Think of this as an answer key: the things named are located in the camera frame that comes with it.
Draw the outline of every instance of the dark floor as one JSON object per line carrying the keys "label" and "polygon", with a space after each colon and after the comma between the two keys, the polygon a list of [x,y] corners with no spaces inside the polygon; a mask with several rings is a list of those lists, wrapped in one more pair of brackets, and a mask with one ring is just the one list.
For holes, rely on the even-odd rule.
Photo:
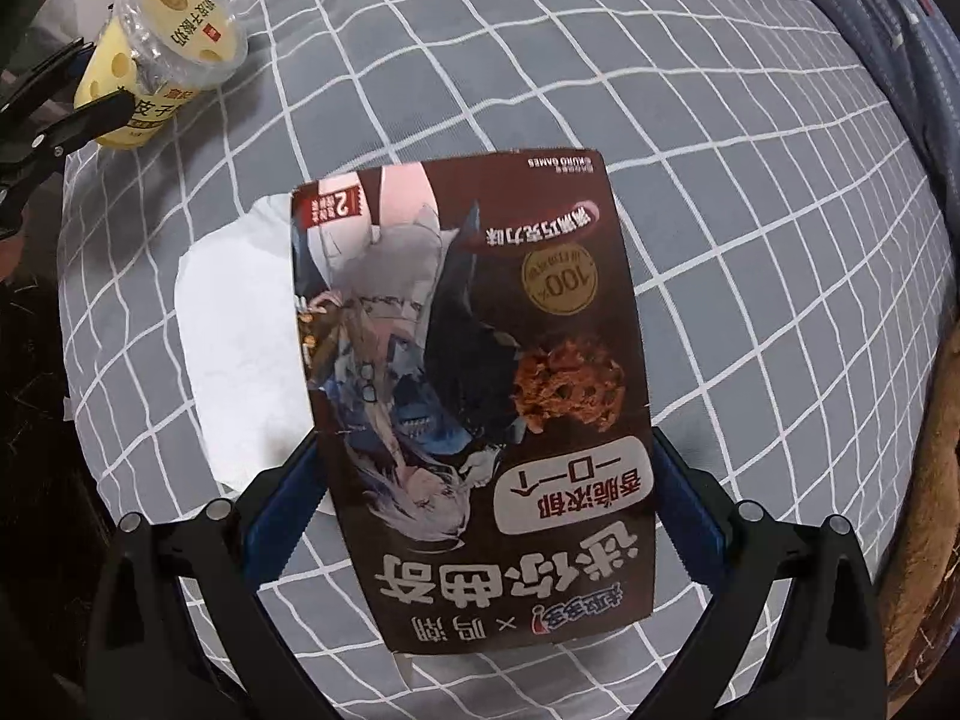
{"label": "dark floor", "polygon": [[54,173],[30,195],[27,241],[21,271],[56,282],[56,239],[64,204],[64,177]]}
{"label": "dark floor", "polygon": [[51,669],[83,683],[111,526],[65,395],[55,282],[0,284],[0,589]]}

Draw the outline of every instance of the bed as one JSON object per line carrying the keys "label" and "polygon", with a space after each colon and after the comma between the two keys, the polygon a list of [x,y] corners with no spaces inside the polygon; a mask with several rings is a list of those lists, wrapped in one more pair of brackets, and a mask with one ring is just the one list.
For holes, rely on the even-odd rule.
{"label": "bed", "polygon": [[[261,196],[392,161],[605,157],[654,423],[776,517],[851,519],[872,571],[910,480],[954,261],[887,95],[810,0],[230,0],[250,56],[138,151],[71,157],[59,240],[70,399],[114,518],[187,517],[212,478],[179,347],[179,257]],[[248,307],[224,308],[242,321]],[[654,614],[560,647],[414,658],[379,641],[336,519],[260,598],[344,715],[623,717],[709,600],[658,530]],[[208,654],[230,671],[195,584]],[[749,689],[775,586],[727,698]]]}

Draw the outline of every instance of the white tissue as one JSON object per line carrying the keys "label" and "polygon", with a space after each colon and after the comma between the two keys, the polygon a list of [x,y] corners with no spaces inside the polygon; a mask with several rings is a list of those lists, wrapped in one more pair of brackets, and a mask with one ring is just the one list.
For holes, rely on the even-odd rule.
{"label": "white tissue", "polygon": [[243,490],[313,427],[296,334],[290,196],[195,242],[174,305],[213,478]]}

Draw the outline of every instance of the snack package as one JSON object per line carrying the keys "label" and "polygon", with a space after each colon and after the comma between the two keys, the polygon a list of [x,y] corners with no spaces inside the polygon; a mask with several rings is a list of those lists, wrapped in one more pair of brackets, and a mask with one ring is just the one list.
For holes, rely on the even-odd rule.
{"label": "snack package", "polygon": [[650,613],[650,413],[596,151],[391,165],[292,200],[296,321],[383,640],[433,655]]}
{"label": "snack package", "polygon": [[142,146],[181,105],[229,79],[247,50],[246,31],[226,0],[117,0],[74,103],[133,92],[133,117],[97,143]]}

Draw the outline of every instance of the yellow cheese cup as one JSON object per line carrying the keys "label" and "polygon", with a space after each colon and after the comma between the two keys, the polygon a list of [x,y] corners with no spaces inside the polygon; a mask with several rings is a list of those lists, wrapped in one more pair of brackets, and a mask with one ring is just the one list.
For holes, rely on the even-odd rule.
{"label": "yellow cheese cup", "polygon": [[127,89],[136,111],[97,142],[136,148],[200,91],[247,58],[243,25],[224,0],[118,0],[77,88],[75,105]]}

